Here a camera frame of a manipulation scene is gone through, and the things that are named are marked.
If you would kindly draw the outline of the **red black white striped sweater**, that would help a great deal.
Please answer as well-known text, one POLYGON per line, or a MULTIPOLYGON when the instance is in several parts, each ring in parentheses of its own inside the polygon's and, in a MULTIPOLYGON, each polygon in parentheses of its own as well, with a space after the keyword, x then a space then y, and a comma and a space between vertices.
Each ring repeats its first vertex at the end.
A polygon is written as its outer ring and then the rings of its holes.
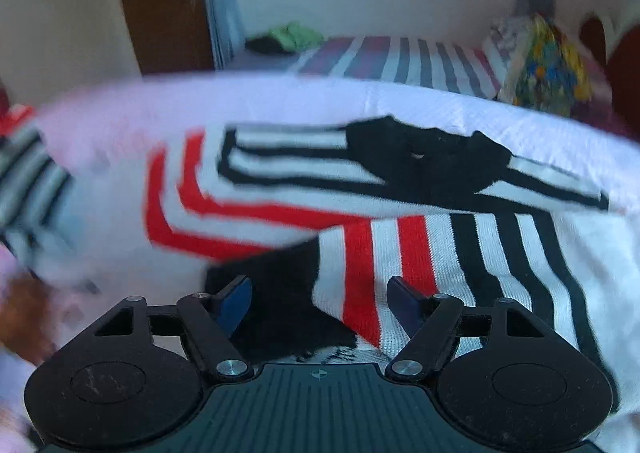
POLYGON ((343 127, 212 126, 103 170, 71 173, 27 122, 1 127, 1 343, 34 364, 64 299, 120 282, 145 296, 217 293, 250 277, 232 340, 255 363, 395 355, 394 275, 471 307, 512 296, 605 365, 599 290, 567 219, 608 217, 586 180, 519 158, 481 132, 390 117, 343 127))

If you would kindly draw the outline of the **pink floral bed sheet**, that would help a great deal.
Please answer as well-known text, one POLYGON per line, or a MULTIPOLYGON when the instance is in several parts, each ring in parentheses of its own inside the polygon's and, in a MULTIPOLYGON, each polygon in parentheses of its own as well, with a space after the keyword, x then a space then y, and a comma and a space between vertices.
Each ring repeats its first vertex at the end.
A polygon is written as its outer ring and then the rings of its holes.
MULTIPOLYGON (((52 158, 71 173, 103 170, 148 155, 162 144, 212 126, 343 127, 390 117, 400 124, 450 135, 481 132, 519 158, 551 166, 599 188, 608 198, 604 220, 567 219, 577 265, 599 290, 599 323, 605 328, 605 365, 597 365, 613 392, 612 412, 594 434, 607 452, 639 447, 639 148, 596 129, 488 100, 402 85, 341 78, 220 73, 171 76, 122 83, 69 95, 35 110, 22 106, 7 122, 33 124, 52 158)), ((1 243, 1 285, 18 271, 1 243)), ((55 346, 76 336, 119 298, 140 295, 172 303, 194 293, 145 296, 132 282, 111 285, 81 299, 64 299, 55 346)), ((320 351, 302 364, 385 364, 393 355, 360 347, 346 359, 320 351)), ((1 402, 19 410, 35 364, 1 343, 1 402)))

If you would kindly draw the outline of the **striped purple white bed sheet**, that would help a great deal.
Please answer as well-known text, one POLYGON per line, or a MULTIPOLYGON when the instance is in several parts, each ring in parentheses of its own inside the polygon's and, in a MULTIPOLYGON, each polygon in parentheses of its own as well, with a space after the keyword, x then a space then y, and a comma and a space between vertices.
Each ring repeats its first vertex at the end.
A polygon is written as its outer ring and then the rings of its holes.
POLYGON ((300 54, 245 50, 231 71, 285 72, 404 84, 494 100, 499 82, 480 49, 415 37, 335 37, 300 54))

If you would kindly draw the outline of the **colourful patterned pillow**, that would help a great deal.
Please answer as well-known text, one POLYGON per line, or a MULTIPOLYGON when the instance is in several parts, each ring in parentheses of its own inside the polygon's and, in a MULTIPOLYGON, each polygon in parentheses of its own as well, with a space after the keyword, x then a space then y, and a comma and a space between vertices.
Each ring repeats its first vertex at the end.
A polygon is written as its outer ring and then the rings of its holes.
POLYGON ((497 99, 511 106, 570 117, 592 97, 578 46, 547 18, 525 17, 497 99))

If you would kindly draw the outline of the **black cloth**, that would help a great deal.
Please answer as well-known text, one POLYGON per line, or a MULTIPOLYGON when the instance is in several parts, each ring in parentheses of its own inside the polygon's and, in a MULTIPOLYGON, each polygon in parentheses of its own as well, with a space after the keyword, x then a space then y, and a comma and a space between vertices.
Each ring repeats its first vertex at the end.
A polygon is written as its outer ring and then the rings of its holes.
POLYGON ((295 54, 294 49, 286 48, 279 39, 276 39, 271 35, 263 35, 247 39, 244 47, 246 50, 254 52, 254 54, 262 54, 263 56, 295 54))

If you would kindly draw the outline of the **green cloth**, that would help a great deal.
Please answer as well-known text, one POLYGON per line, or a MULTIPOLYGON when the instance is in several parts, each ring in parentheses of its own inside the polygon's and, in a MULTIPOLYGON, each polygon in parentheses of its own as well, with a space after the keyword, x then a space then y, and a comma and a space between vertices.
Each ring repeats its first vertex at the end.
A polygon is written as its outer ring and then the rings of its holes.
POLYGON ((314 49, 326 42, 326 38, 321 33, 299 22, 270 28, 268 36, 289 54, 314 49))

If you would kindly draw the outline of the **striped pillow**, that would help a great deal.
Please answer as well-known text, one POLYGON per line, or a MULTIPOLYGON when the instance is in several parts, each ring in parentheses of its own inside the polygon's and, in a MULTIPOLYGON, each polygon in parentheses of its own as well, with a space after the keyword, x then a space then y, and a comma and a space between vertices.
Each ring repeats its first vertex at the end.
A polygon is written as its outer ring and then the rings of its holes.
POLYGON ((518 44, 529 34, 533 18, 506 17, 491 23, 482 51, 500 86, 508 75, 518 44))

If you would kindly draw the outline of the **red heart-shaped headboard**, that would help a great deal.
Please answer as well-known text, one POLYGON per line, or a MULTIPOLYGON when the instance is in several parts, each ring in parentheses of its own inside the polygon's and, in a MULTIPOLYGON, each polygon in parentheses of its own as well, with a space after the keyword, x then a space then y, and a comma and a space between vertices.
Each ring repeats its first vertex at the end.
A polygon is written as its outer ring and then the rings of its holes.
POLYGON ((639 141, 639 21, 614 38, 608 18, 591 13, 579 39, 596 62, 593 98, 580 108, 580 119, 604 132, 639 141))

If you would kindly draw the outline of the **brown wooden door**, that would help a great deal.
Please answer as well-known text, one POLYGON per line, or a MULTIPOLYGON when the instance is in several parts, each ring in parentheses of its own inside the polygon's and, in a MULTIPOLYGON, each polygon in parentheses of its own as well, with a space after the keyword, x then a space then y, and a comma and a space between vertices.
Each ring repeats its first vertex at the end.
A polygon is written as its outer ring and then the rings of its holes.
POLYGON ((143 75, 215 67, 205 0, 120 0, 143 75))

